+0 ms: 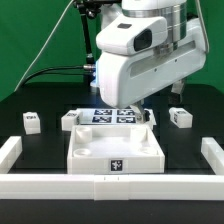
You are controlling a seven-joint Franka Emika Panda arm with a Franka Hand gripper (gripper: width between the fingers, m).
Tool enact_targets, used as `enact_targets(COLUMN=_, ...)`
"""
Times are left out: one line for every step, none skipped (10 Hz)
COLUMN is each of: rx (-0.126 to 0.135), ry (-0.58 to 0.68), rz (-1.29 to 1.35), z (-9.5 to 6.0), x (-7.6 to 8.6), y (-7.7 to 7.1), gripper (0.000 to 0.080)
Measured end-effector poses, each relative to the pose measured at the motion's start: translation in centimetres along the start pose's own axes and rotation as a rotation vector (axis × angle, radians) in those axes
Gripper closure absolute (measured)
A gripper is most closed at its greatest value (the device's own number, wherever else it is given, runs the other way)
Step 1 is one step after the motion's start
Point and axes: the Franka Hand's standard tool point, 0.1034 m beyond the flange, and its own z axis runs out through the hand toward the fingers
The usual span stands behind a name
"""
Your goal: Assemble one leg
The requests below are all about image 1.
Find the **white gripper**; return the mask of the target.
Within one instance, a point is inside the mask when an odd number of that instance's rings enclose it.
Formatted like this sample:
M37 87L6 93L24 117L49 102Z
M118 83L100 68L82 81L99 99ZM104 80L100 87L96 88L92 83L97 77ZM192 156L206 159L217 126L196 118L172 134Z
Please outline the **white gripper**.
M205 60L200 35L186 37L175 51L163 57L154 56L152 51L131 57L103 53L97 67L101 98L109 106L126 108L172 84L169 102L180 104L183 78L200 70ZM142 105L134 104L133 111L137 123L149 120Z

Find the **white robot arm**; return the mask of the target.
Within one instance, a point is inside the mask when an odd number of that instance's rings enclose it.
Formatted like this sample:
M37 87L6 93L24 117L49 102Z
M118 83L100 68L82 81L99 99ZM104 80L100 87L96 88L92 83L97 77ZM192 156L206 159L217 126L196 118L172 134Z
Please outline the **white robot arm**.
M139 123L145 121L143 100L169 85L180 89L209 52L203 18L187 18L187 0L122 0L122 13L96 43L102 100L131 107Z

